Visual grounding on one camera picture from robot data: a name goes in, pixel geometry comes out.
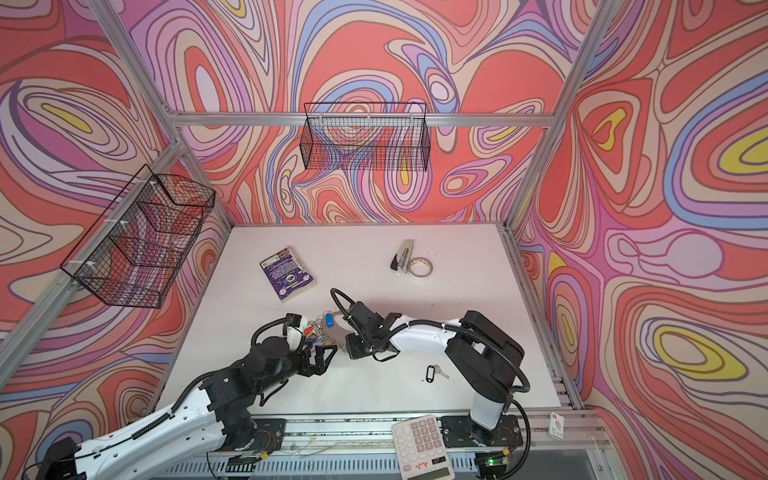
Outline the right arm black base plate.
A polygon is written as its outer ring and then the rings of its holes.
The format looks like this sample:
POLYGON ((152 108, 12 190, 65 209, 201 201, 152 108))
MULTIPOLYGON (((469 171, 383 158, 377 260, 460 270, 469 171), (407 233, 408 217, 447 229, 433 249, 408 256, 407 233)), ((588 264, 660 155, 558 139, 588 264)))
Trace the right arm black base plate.
POLYGON ((442 416, 438 420, 443 441, 449 448, 507 447, 514 450, 525 444, 515 415, 502 415, 492 430, 476 424, 468 415, 442 416))

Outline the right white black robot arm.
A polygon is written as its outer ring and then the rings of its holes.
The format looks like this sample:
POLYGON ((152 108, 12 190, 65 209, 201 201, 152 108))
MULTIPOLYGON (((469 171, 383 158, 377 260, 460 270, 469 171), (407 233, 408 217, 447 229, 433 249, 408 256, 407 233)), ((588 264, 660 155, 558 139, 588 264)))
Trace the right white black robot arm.
POLYGON ((405 352, 443 355, 474 390, 469 425, 460 437, 489 446, 498 438, 501 417, 517 394, 530 391, 521 368, 523 347, 478 311, 449 321, 414 319, 400 313, 383 317, 359 301, 340 308, 352 328, 345 337, 353 360, 388 361, 405 352))

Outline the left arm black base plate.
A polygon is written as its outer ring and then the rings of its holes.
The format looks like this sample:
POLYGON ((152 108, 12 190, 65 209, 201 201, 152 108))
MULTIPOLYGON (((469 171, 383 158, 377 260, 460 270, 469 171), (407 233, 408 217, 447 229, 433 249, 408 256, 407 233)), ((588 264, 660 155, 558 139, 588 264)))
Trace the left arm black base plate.
POLYGON ((282 448, 287 420, 284 418, 256 418, 253 426, 243 433, 228 436, 220 451, 256 451, 272 453, 282 448))

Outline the key with black tag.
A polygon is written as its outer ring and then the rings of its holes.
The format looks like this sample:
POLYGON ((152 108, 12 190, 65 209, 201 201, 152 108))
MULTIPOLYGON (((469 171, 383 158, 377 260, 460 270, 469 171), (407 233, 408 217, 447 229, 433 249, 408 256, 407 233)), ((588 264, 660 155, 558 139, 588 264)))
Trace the key with black tag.
POLYGON ((437 365, 437 364, 430 364, 430 365, 428 365, 427 368, 426 368, 426 373, 425 373, 425 381, 427 383, 433 383, 437 379, 438 376, 441 376, 441 377, 443 377, 445 379, 449 379, 450 378, 450 376, 446 372, 444 372, 443 369, 439 365, 437 365))

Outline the large keyring with coloured keys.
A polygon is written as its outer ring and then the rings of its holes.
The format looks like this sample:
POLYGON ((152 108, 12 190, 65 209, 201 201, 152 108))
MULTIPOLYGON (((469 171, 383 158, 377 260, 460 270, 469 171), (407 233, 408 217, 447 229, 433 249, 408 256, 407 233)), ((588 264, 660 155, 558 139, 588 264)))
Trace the large keyring with coloured keys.
POLYGON ((346 337, 353 330, 340 311, 326 311, 316 317, 304 315, 300 325, 305 339, 313 345, 335 345, 339 352, 349 355, 346 337))

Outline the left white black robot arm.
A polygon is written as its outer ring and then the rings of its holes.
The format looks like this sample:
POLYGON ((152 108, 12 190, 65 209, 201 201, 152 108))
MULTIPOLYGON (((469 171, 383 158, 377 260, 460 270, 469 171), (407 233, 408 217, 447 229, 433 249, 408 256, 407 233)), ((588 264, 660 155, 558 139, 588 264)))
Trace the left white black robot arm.
POLYGON ((173 404, 92 440, 55 442, 36 476, 149 479, 190 456, 244 449, 258 435, 250 407, 264 405, 294 375, 324 374, 337 351, 305 338, 291 344, 287 336, 253 337, 244 357, 199 375, 173 404))

